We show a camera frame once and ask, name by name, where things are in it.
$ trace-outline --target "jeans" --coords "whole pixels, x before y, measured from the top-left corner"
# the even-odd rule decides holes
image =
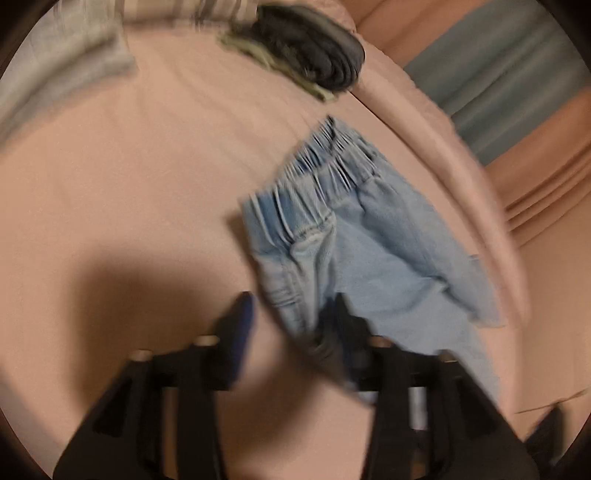
[[[358,132],[328,117],[242,210],[265,295],[288,334],[334,376],[338,345],[319,311],[343,292],[376,334],[414,352],[455,352],[496,396],[472,325],[498,322],[487,276]]]

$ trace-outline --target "black clamp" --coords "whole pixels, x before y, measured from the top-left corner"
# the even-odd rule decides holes
[[[162,459],[165,387],[178,388],[179,480],[226,480],[213,393],[238,378],[254,300],[242,294],[211,335],[185,350],[135,352],[62,454],[54,480],[167,480]]]

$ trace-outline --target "folded clothing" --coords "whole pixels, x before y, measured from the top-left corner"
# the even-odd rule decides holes
[[[301,77],[332,92],[352,87],[365,61],[357,38],[304,5],[260,5],[257,20],[237,33],[263,44]]]
[[[498,379],[471,322],[498,324],[487,276],[358,132],[327,118],[277,181],[243,204],[243,218],[268,300],[335,378],[346,381],[338,335],[319,313],[343,292],[377,334],[414,352],[455,352],[496,397]]]
[[[256,19],[257,0],[106,0],[125,22],[203,21],[249,24]]]
[[[58,2],[0,78],[0,142],[39,110],[134,64],[121,22],[104,0]]]
[[[336,99],[336,96],[330,90],[322,88],[316,83],[309,82],[299,73],[295,72],[290,65],[281,59],[275,57],[262,43],[250,38],[244,38],[232,32],[224,33],[220,36],[220,42],[228,48],[233,48],[254,58],[263,68],[267,70],[276,70],[292,79],[297,85],[306,92],[315,96],[323,102],[330,102]]]

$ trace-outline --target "elastic waistband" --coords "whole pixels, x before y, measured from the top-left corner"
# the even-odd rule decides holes
[[[242,205],[251,248],[259,253],[289,249],[307,231],[321,226],[383,161],[360,133],[328,116],[277,181]]]

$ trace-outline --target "dark gray cloth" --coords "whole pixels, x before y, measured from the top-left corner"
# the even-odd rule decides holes
[[[357,38],[304,5],[260,5],[257,21],[238,33],[262,43],[306,80],[333,92],[353,86],[365,61]]]

